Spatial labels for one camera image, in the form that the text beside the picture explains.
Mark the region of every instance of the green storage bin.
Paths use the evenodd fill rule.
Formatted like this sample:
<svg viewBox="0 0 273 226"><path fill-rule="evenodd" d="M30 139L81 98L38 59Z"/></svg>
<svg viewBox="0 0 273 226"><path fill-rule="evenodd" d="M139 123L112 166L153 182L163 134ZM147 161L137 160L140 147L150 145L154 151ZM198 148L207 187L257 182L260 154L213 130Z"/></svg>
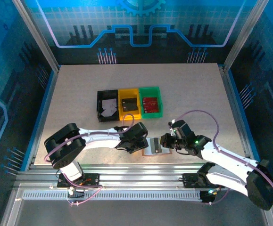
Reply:
<svg viewBox="0 0 273 226"><path fill-rule="evenodd" d="M150 118L161 118L163 117L163 103L161 101L159 87L142 87L139 88L140 92L140 101L141 101L141 118L142 119L150 119ZM158 104L158 113L145 113L142 99L144 97L157 97Z"/></svg>

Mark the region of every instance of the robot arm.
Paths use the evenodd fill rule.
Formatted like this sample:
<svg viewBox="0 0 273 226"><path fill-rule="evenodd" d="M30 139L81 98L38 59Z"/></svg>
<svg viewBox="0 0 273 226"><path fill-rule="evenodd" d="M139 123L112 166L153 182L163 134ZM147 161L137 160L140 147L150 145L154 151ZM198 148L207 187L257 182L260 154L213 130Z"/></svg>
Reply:
<svg viewBox="0 0 273 226"><path fill-rule="evenodd" d="M183 120L169 123L169 126L174 135L167 133L161 137L160 144L163 147L185 149L189 155L208 161L197 173L202 187L209 184L222 185L248 196L255 205L264 210L272 207L273 188L259 173L248 166L250 164L257 167L273 181L273 169L269 161L257 162L230 152L219 145L216 145L216 149L211 139L203 135L196 136Z"/></svg>
<svg viewBox="0 0 273 226"><path fill-rule="evenodd" d="M148 130L141 122L123 132L126 129L127 127L114 127L107 130L87 130L78 128L75 123L70 123L49 137L44 145L49 154L63 142L84 134L60 147L50 156L54 169L61 170L68 179L76 181L83 176L83 171L75 158L83 150L109 147L133 153L148 147L146 140Z"/></svg>

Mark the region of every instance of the gear logo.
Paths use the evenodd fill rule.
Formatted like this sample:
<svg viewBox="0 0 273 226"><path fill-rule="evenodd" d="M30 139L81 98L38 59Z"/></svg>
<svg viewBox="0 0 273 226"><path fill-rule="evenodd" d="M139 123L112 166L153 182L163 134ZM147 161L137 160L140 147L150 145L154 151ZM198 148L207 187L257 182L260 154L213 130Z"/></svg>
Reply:
<svg viewBox="0 0 273 226"><path fill-rule="evenodd" d="M117 1L126 13L132 13L133 16L149 16L150 13L155 13L156 9L161 9L161 4L165 0L118 0Z"/></svg>

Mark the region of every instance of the black storage bin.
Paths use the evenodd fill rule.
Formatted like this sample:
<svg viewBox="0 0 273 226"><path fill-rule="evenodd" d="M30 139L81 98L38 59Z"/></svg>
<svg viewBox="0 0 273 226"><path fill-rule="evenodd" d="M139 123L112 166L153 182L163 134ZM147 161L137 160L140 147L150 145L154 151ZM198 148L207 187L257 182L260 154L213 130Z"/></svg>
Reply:
<svg viewBox="0 0 273 226"><path fill-rule="evenodd" d="M103 100L109 99L116 99L116 112L113 115L104 117L102 113L105 109L103 109ZM115 90L104 90L98 91L98 98L97 98L97 116L99 122L105 121L119 121L119 111L118 111L118 91Z"/></svg>

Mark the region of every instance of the gray table surface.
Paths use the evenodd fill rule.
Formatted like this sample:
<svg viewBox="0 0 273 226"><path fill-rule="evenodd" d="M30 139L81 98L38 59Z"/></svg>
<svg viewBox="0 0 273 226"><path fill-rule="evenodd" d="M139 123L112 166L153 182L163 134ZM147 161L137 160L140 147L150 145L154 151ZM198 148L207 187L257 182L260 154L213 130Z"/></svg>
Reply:
<svg viewBox="0 0 273 226"><path fill-rule="evenodd" d="M75 122L84 129L109 129L121 125L121 121L98 122L97 91L148 86L159 86L164 106L162 118L141 120L149 137L169 132L167 123L185 111L201 109L212 113L219 121L218 144L244 156L217 64L64 65L58 75L35 165L46 164L44 141L68 123ZM214 136L216 125L209 116L191 113L184 119L195 134ZM199 158L175 152L147 157L142 156L141 151L128 154L109 148L84 151L77 160L81 164L202 162Z"/></svg>

